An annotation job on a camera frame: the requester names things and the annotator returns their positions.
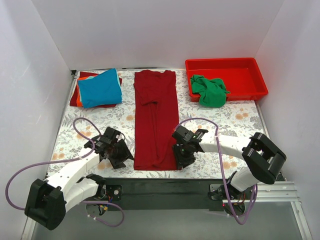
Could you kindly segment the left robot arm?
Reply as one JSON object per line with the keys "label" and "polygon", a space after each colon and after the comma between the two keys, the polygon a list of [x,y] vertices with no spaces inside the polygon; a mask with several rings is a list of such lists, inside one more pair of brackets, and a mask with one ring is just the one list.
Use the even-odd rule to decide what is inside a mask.
{"label": "left robot arm", "polygon": [[89,170],[107,159],[115,169],[132,160],[125,135],[111,127],[90,139],[81,150],[81,159],[70,162],[54,175],[36,179],[30,187],[24,213],[27,217],[54,230],[66,213],[82,201],[91,201],[103,215],[110,204],[120,201],[122,186],[111,184]]}

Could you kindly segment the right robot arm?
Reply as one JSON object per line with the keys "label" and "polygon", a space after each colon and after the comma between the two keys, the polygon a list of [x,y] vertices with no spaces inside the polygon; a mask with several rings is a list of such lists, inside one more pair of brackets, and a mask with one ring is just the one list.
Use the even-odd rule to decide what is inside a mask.
{"label": "right robot arm", "polygon": [[192,132],[184,126],[176,128],[172,137],[176,140],[173,153],[179,170],[196,160],[194,154],[218,153],[244,160],[246,167],[235,171],[226,180],[226,193],[235,197],[258,183],[275,183],[287,159],[264,133],[256,132],[249,138],[217,135],[206,129]]}

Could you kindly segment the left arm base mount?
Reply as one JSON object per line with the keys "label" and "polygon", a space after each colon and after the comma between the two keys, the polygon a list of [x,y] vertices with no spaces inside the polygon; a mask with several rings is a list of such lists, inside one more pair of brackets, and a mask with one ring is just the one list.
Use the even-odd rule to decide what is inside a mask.
{"label": "left arm base mount", "polygon": [[122,199],[122,186],[118,184],[100,185],[97,189],[96,195],[93,197],[95,200],[111,200],[117,202]]}

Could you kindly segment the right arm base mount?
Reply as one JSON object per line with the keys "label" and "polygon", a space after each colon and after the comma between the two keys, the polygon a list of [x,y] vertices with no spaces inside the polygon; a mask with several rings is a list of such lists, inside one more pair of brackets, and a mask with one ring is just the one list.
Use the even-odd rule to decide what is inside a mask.
{"label": "right arm base mount", "polygon": [[[253,194],[254,187],[249,187],[245,191],[238,191],[231,185],[227,185],[230,199],[249,200]],[[212,200],[227,200],[227,192],[223,184],[210,184],[207,196]]]}

